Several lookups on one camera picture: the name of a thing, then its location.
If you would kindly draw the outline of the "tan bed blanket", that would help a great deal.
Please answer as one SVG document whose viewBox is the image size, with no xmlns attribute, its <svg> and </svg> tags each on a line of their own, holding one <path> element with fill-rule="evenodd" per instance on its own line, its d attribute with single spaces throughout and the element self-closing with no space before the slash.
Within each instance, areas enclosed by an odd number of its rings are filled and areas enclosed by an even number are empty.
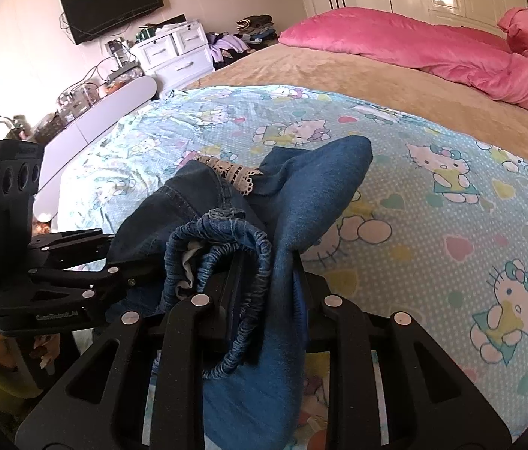
<svg viewBox="0 0 528 450">
<path fill-rule="evenodd" d="M 416 115 L 528 161 L 528 111 L 463 84 L 351 54 L 273 45 L 188 85 L 287 84 L 341 93 Z"/>
</svg>

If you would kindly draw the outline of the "black wall television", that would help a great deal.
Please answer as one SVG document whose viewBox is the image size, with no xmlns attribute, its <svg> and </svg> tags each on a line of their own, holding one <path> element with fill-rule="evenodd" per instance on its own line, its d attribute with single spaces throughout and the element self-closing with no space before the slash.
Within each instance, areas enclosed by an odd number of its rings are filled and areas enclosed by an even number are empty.
<svg viewBox="0 0 528 450">
<path fill-rule="evenodd" d="M 61 0 L 64 21 L 76 45 L 163 6 L 163 0 Z"/>
</svg>

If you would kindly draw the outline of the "pile of clothes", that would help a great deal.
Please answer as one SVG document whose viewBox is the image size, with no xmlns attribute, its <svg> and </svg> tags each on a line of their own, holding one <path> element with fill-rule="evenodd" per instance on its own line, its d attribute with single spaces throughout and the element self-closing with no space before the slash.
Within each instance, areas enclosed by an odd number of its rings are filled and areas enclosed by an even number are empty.
<svg viewBox="0 0 528 450">
<path fill-rule="evenodd" d="M 207 33 L 215 70 L 278 43 L 278 33 L 270 14 L 256 14 L 236 22 L 236 32 Z"/>
</svg>

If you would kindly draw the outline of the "white drawer chest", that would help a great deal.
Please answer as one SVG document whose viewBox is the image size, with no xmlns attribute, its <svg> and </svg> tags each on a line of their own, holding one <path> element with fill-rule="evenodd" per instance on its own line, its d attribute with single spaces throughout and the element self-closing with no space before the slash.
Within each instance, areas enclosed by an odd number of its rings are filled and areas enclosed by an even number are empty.
<svg viewBox="0 0 528 450">
<path fill-rule="evenodd" d="M 160 95 L 182 90 L 214 71 L 207 36 L 198 20 L 160 28 L 131 47 L 144 73 L 152 77 Z"/>
</svg>

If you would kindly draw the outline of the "pink duvet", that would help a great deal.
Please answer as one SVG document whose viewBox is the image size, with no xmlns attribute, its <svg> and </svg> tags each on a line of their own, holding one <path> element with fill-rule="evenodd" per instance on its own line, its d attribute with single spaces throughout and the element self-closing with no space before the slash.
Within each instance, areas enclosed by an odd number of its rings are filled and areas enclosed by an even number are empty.
<svg viewBox="0 0 528 450">
<path fill-rule="evenodd" d="M 279 42 L 420 70 L 528 111 L 528 50 L 513 52 L 483 30 L 346 7 L 294 24 Z"/>
</svg>

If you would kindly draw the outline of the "light blue cartoon cat bedsheet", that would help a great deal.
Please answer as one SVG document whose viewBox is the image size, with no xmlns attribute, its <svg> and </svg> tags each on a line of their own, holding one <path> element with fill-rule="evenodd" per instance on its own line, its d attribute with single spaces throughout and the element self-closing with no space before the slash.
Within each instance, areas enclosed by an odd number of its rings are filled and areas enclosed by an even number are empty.
<svg viewBox="0 0 528 450">
<path fill-rule="evenodd" d="M 514 439 L 528 431 L 528 162 L 428 120 L 284 85 L 175 91 L 64 170 L 57 226 L 115 232 L 193 159 L 256 168 L 274 146 L 371 142 L 361 186 L 302 256 L 365 311 L 406 311 Z"/>
</svg>

